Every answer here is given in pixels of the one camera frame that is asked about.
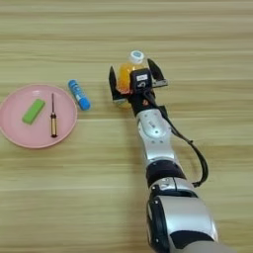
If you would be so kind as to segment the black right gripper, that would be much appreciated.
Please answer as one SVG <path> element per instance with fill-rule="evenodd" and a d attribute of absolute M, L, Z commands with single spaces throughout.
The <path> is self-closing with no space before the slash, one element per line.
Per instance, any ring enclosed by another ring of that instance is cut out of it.
<path fill-rule="evenodd" d="M 158 109 L 164 115 L 167 114 L 164 106 L 158 106 L 155 102 L 154 88 L 161 88 L 168 85 L 168 80 L 164 78 L 163 73 L 159 66 L 150 58 L 147 59 L 147 63 L 153 79 L 155 80 L 152 85 L 148 85 L 145 88 L 137 89 L 131 93 L 123 94 L 117 90 L 117 78 L 113 67 L 110 67 L 109 72 L 109 84 L 111 88 L 112 98 L 118 105 L 127 103 L 131 106 L 133 113 L 138 113 L 150 110 Z"/>

